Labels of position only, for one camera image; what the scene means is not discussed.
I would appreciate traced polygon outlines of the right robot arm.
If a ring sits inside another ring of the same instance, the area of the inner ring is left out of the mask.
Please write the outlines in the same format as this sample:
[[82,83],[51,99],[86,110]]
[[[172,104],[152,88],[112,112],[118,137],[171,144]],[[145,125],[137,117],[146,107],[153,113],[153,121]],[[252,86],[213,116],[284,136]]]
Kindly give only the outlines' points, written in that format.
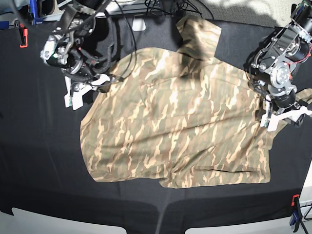
[[[110,1],[75,0],[69,4],[47,39],[40,57],[46,65],[60,68],[64,75],[67,94],[66,107],[74,110],[83,106],[83,97],[88,92],[107,93],[111,85],[124,81],[133,71],[137,61],[137,44],[132,38],[133,52],[125,70],[120,75],[109,72],[117,54],[117,29],[106,10]],[[103,56],[92,55],[83,49],[85,38],[96,27],[96,15],[103,13],[108,24],[111,42]]]

